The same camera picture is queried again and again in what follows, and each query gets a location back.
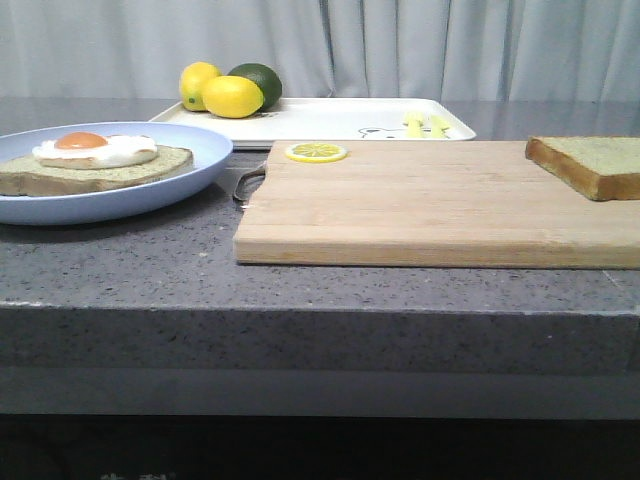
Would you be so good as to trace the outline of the light blue plate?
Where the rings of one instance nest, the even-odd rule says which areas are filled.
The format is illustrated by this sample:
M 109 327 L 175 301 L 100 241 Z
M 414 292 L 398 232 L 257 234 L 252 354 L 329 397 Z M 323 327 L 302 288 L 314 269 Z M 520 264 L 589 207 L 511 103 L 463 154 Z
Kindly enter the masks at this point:
M 189 149 L 193 154 L 193 167 L 172 178 L 106 192 L 49 197 L 3 196 L 3 224 L 74 225 L 120 219 L 169 206 L 213 183 L 233 151 L 233 143 L 228 137 L 200 127 L 142 121 L 98 122 L 5 135 L 1 138 L 1 161 L 28 154 L 44 140 L 57 139 L 75 131 L 146 135 L 160 145 Z

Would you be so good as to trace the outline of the fried egg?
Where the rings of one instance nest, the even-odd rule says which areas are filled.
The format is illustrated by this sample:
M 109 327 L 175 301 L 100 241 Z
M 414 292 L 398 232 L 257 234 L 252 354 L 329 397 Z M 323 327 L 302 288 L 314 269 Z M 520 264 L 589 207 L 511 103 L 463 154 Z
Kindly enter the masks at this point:
M 106 169 L 137 165 L 153 160 L 158 147 L 147 136 L 102 136 L 72 132 L 36 146 L 32 154 L 42 166 L 66 169 Z

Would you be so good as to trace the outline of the bread slice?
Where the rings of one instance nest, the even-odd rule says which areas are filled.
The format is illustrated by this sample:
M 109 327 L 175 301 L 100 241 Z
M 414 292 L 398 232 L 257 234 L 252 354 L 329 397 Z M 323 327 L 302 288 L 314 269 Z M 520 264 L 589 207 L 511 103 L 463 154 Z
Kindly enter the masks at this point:
M 593 201 L 639 198 L 639 139 L 532 136 L 525 156 Z
M 39 197 L 103 192 L 186 173 L 193 168 L 193 162 L 189 149 L 163 145 L 153 160 L 106 169 L 43 166 L 29 154 L 1 164 L 1 194 Z

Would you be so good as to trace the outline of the white tray with bear print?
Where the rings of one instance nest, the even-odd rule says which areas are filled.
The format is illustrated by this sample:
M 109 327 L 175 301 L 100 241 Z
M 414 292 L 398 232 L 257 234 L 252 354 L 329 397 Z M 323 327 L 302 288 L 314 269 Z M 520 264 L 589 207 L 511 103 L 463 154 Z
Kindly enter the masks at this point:
M 405 120 L 411 113 L 424 117 L 426 140 L 431 138 L 433 117 L 443 126 L 447 140 L 476 137 L 440 103 L 419 98 L 282 98 L 271 110 L 244 119 L 191 112 L 176 103 L 152 120 L 217 131 L 238 150 L 268 150 L 280 140 L 405 140 Z

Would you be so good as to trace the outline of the wooden cutting board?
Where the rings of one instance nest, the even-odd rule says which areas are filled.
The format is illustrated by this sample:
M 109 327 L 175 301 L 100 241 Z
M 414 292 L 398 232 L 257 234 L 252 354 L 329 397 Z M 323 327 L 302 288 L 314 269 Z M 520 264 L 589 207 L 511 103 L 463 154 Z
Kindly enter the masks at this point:
M 521 141 L 349 141 L 305 163 L 274 143 L 234 236 L 242 263 L 635 268 L 639 205 L 595 202 Z

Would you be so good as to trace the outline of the lemon slice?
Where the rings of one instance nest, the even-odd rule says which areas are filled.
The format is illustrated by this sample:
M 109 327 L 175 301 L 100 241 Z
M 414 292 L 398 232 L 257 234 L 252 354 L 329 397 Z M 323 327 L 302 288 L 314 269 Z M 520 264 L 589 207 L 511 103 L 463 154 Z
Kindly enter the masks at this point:
M 345 159 L 348 150 L 332 143 L 305 142 L 289 145 L 285 149 L 285 155 L 303 163 L 331 163 Z

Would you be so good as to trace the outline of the yellow plastic fork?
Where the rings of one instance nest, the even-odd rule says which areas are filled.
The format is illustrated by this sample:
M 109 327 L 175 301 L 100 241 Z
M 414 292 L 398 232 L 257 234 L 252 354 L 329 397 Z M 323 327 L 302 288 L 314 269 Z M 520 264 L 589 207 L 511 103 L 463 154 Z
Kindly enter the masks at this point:
M 420 111 L 409 111 L 404 115 L 405 136 L 411 139 L 425 138 L 425 116 Z

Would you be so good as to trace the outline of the yellow plastic knife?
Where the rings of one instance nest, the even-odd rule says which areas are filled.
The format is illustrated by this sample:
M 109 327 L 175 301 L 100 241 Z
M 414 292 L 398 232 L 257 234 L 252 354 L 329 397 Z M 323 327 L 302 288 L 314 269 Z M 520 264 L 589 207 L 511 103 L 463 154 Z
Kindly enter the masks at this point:
M 447 131 L 450 129 L 450 125 L 446 119 L 439 115 L 431 115 L 430 122 L 430 137 L 434 139 L 446 139 Z

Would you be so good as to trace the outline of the front yellow lemon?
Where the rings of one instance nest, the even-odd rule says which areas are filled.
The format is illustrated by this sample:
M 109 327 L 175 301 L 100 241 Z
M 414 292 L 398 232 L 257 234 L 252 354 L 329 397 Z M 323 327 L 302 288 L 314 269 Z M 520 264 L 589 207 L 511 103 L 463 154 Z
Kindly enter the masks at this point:
M 240 76 L 218 76 L 208 80 L 202 87 L 201 96 L 207 111 L 231 119 L 249 117 L 264 103 L 258 85 Z

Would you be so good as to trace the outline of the yellow lemon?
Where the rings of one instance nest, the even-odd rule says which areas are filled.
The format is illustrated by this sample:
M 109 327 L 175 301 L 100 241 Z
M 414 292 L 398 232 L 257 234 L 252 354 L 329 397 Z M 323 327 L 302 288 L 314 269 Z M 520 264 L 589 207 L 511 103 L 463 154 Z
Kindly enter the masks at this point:
M 240 76 L 218 76 L 208 80 L 202 87 L 201 96 L 207 111 L 231 119 L 249 117 L 264 103 L 258 85 Z
M 205 111 L 202 88 L 211 79 L 221 75 L 220 69 L 207 62 L 198 61 L 185 67 L 179 80 L 182 105 L 189 111 Z

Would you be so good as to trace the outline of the green lime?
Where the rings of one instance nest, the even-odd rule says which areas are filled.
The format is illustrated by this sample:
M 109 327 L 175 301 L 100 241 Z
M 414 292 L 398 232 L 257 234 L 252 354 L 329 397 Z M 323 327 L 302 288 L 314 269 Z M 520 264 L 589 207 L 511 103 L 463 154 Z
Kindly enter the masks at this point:
M 264 102 L 261 111 L 267 111 L 281 98 L 283 85 L 278 74 L 269 66 L 261 63 L 244 63 L 235 66 L 229 72 L 231 76 L 239 76 L 253 81 L 262 91 Z

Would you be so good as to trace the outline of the back yellow lemon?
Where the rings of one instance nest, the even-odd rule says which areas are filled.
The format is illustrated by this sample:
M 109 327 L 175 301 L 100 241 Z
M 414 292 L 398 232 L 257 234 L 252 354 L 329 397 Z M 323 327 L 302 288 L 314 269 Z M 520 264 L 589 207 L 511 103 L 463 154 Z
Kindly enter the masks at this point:
M 205 111 L 202 88 L 211 79 L 221 75 L 220 69 L 207 62 L 198 61 L 185 67 L 179 80 L 182 105 L 189 111 Z

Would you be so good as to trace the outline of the grey curtain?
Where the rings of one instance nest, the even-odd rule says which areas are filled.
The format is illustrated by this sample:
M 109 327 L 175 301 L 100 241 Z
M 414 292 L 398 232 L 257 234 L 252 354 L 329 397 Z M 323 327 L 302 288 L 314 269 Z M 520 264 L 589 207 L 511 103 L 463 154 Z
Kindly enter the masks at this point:
M 172 98 L 271 66 L 296 97 L 635 101 L 635 1 L 5 1 L 7 97 Z

